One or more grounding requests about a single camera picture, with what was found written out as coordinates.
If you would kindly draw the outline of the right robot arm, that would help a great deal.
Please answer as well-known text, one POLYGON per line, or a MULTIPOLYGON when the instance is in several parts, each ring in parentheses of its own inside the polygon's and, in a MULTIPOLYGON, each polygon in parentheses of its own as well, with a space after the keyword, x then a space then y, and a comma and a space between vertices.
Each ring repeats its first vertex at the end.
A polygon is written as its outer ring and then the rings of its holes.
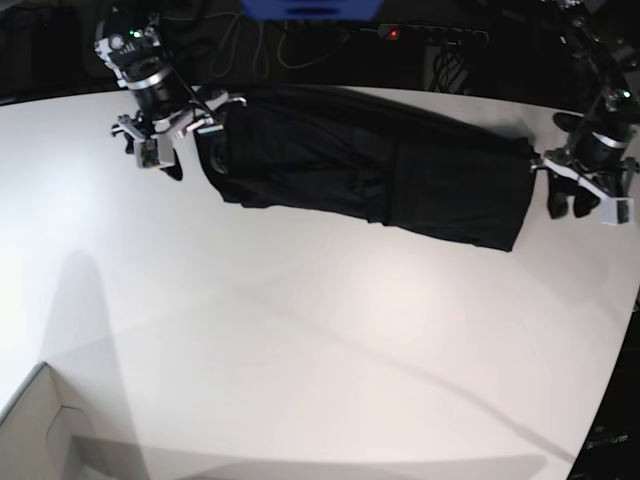
POLYGON ((189 85, 165 45, 160 15, 137 2, 112 3, 96 27, 94 49, 137 104, 133 115, 117 117, 110 135, 124 138, 125 153, 140 169, 159 170, 180 181, 183 170, 175 144, 191 133, 223 130, 226 107, 247 104, 240 94, 189 85))

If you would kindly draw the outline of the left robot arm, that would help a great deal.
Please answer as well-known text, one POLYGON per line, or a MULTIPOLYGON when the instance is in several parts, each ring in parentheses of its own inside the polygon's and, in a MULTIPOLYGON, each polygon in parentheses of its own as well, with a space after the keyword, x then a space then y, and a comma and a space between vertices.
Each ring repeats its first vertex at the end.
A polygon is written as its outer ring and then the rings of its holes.
POLYGON ((546 207, 552 219, 569 212, 584 218, 600 208, 602 223, 628 224, 634 218, 630 193, 639 176, 639 161, 627 149, 639 126, 639 99, 597 33, 585 3, 553 5, 563 43, 590 67, 597 87, 585 113, 554 114, 554 124, 567 134, 566 142, 539 156, 532 169, 547 173, 546 207))

